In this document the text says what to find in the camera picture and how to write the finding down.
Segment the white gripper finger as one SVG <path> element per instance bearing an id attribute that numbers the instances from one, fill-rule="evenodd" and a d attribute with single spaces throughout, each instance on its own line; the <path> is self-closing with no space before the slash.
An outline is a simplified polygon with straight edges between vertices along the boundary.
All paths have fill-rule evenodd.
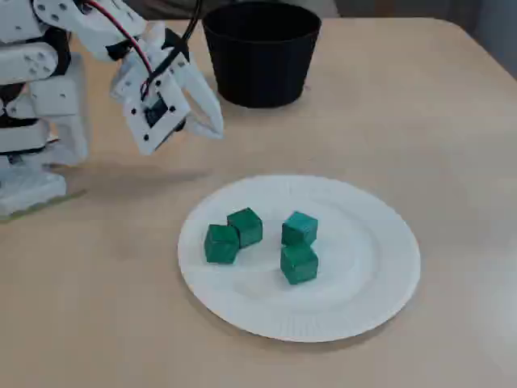
<path id="1" fill-rule="evenodd" d="M 216 123 L 209 122 L 208 124 L 200 121 L 197 117 L 189 116 L 186 119 L 185 130 L 189 133 L 201 137 L 211 139 L 223 138 L 223 121 L 219 120 Z"/>
<path id="2" fill-rule="evenodd" d="M 210 121 L 216 123 L 216 121 L 222 120 L 224 136 L 224 120 L 221 105 L 206 79 L 197 68 L 196 63 L 187 63 L 183 67 L 178 66 L 177 70 L 179 71 L 179 79 L 183 83 L 183 89 L 187 91 L 191 99 L 199 106 L 198 112 L 192 109 L 187 117 L 197 117 L 206 124 Z"/>

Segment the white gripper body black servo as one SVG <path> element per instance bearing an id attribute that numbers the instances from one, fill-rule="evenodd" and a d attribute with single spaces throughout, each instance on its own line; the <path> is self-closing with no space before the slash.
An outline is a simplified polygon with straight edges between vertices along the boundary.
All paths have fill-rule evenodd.
<path id="1" fill-rule="evenodd" d="M 122 41 L 110 47 L 110 58 L 120 63 L 111 80 L 110 94 L 118 102 L 127 98 L 140 98 L 158 76 L 153 72 L 164 62 L 167 56 L 178 45 L 188 53 L 186 44 L 181 37 L 170 30 L 164 22 L 152 23 L 142 35 L 135 37 L 141 51 L 150 65 L 150 70 L 144 64 L 137 50 L 129 40 Z"/>

